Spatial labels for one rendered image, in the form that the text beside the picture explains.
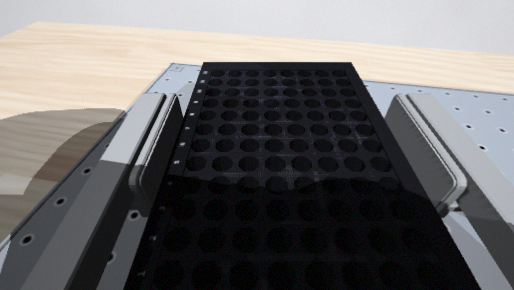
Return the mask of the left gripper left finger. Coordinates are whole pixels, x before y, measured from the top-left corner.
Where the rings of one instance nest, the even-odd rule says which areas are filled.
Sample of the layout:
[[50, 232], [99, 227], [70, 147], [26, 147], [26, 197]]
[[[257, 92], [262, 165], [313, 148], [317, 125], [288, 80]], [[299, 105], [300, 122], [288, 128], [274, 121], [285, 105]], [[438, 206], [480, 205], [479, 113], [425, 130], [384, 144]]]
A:
[[183, 114], [142, 93], [20, 290], [96, 290], [129, 210], [149, 217]]

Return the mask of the grey perforated breadboard plate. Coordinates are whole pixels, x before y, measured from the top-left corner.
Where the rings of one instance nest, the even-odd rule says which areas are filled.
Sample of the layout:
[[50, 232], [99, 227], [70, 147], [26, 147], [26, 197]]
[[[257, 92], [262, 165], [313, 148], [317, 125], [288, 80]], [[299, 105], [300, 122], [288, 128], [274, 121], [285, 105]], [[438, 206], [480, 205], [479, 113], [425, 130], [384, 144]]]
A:
[[[171, 62], [143, 93], [175, 93], [184, 118], [201, 67]], [[384, 118], [395, 94], [432, 94], [514, 186], [514, 94], [362, 81]], [[21, 289], [136, 100], [0, 244], [0, 290]], [[147, 219], [129, 210], [96, 290], [124, 289]], [[442, 220], [482, 290], [513, 290], [463, 211]]]

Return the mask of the black well plate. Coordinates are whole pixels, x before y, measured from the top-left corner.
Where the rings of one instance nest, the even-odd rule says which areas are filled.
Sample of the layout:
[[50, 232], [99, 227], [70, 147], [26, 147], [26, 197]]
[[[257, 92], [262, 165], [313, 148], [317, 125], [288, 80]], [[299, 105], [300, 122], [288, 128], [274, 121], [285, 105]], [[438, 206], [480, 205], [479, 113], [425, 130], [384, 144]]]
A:
[[482, 289], [352, 62], [203, 62], [123, 290]]

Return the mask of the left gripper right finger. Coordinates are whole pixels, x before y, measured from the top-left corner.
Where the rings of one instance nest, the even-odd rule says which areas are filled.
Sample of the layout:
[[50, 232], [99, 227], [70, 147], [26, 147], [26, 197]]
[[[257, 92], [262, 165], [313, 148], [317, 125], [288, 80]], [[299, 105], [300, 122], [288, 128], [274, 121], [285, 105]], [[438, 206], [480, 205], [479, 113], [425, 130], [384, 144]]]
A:
[[396, 94], [384, 118], [441, 219], [463, 211], [514, 290], [514, 186], [432, 94]]

